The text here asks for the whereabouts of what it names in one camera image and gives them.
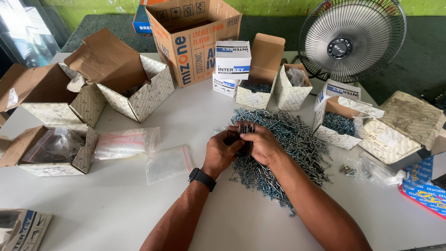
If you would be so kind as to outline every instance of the ziplock bag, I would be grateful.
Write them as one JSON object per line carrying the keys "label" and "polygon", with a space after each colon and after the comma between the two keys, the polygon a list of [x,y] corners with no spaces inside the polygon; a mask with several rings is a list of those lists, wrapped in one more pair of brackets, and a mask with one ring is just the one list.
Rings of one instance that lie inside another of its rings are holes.
{"label": "ziplock bag", "polygon": [[299,70],[296,66],[290,67],[285,74],[293,87],[302,86],[306,79],[305,72],[303,70]]}
{"label": "ziplock bag", "polygon": [[147,159],[145,164],[147,184],[150,185],[190,172],[194,168],[190,160],[187,145],[156,152],[152,158]]}
{"label": "ziplock bag", "polygon": [[67,128],[48,130],[22,159],[29,163],[69,163],[85,145],[75,132]]}
{"label": "ziplock bag", "polygon": [[160,128],[139,128],[101,134],[92,162],[138,155],[153,156],[160,142]]}

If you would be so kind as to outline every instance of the person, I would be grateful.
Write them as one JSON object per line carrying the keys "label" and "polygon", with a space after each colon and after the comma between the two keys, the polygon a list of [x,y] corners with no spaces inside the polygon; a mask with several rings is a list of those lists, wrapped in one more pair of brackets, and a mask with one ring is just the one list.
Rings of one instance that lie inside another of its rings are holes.
{"label": "person", "polygon": [[[237,134],[239,125],[253,125],[255,132],[240,134],[241,139],[227,146],[225,141]],[[253,142],[251,155],[273,172],[296,213],[325,250],[372,250],[353,218],[308,178],[266,127],[238,121],[211,137],[201,171],[216,180],[245,141]],[[193,180],[147,236],[140,251],[187,250],[209,192],[208,186]]]}

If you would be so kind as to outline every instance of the wristwatch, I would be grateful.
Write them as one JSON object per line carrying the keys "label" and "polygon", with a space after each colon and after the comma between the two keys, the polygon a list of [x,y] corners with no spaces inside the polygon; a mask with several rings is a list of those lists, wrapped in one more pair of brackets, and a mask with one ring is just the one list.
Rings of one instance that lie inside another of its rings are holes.
{"label": "wristwatch", "polygon": [[209,187],[210,192],[212,192],[215,188],[217,182],[215,182],[211,177],[209,177],[206,173],[202,172],[200,168],[194,168],[192,172],[189,174],[189,179],[187,180],[189,183],[193,180],[199,181]]}

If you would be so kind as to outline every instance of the table surface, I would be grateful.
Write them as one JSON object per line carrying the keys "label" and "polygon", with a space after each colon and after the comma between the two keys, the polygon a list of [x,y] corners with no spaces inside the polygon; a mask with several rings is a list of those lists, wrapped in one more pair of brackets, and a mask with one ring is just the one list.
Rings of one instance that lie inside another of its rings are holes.
{"label": "table surface", "polygon": [[[62,61],[68,54],[56,55]],[[145,54],[159,60],[155,53]],[[285,52],[290,60],[295,52]],[[312,81],[314,89],[322,83]],[[365,92],[363,101],[371,102]],[[314,99],[308,96],[300,115],[310,127],[314,122]],[[165,149],[181,144],[191,148],[195,167],[203,163],[206,143],[222,130],[241,105],[212,91],[211,79],[178,88],[142,124],[107,105],[95,125],[98,133],[132,128],[161,127]],[[273,97],[268,108],[277,109]],[[23,130],[42,125],[19,107],[0,129],[15,137]],[[334,184],[325,191],[359,224],[374,250],[398,251],[446,243],[446,221],[398,192],[397,185],[383,189],[362,184],[339,173],[346,158],[357,158],[359,146],[347,151],[330,145],[335,167]],[[37,177],[18,167],[0,168],[0,208],[25,208],[51,213],[54,218],[40,251],[138,250],[149,232],[184,191],[187,175],[147,185],[145,157],[93,163],[85,176]],[[229,167],[209,196],[195,230],[190,250],[323,250],[298,216],[275,201],[229,181]]]}

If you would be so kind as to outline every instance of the open cardboard box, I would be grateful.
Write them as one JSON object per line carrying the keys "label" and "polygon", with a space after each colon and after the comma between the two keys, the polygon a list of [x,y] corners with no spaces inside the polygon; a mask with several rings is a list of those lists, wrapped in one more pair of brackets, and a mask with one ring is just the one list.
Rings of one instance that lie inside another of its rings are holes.
{"label": "open cardboard box", "polygon": [[0,209],[0,219],[7,223],[9,238],[1,243],[1,251],[37,251],[50,224],[52,214],[26,209]]}
{"label": "open cardboard box", "polygon": [[386,164],[426,146],[431,150],[446,122],[443,111],[407,93],[396,91],[383,105],[382,118],[364,124],[359,145]]}
{"label": "open cardboard box", "polygon": [[[325,113],[332,112],[352,120],[356,126],[355,135],[338,134],[335,130],[322,125]],[[363,118],[382,117],[384,111],[373,108],[371,104],[350,100],[344,97],[331,97],[322,103],[314,119],[314,137],[332,145],[350,150],[363,140]]]}
{"label": "open cardboard box", "polygon": [[180,87],[212,77],[215,43],[238,40],[242,14],[222,0],[175,0],[146,6],[161,61]]}
{"label": "open cardboard box", "polygon": [[[299,70],[305,73],[305,86],[293,87],[291,82],[286,76],[286,72],[292,67],[296,66]],[[302,103],[308,96],[310,91],[313,89],[311,86],[310,79],[305,70],[303,64],[284,64],[279,70],[279,75],[277,76],[275,84],[274,93],[276,95],[277,105],[279,110],[284,111],[298,111],[301,108]]]}
{"label": "open cardboard box", "polygon": [[82,124],[94,126],[106,104],[96,84],[79,92],[67,90],[77,75],[64,64],[26,69],[14,64],[0,80],[0,109],[23,106],[45,124]]}
{"label": "open cardboard box", "polygon": [[[85,146],[81,147],[79,153],[71,163],[41,163],[33,164],[22,160],[26,153],[50,130],[56,128],[67,128],[85,139]],[[37,176],[64,176],[82,175],[90,170],[90,160],[99,139],[97,134],[87,124],[71,125],[41,125],[25,130],[13,140],[0,138],[0,147],[3,148],[3,156],[0,159],[0,167],[11,167],[18,165]]]}
{"label": "open cardboard box", "polygon": [[285,49],[285,39],[257,33],[251,48],[251,65],[248,84],[270,84],[271,93],[256,92],[239,86],[235,102],[259,109],[266,109],[273,94],[277,72]]}
{"label": "open cardboard box", "polygon": [[[97,83],[113,109],[139,123],[174,90],[167,65],[142,56],[107,28],[83,39],[64,63]],[[138,90],[127,95],[132,88]]]}

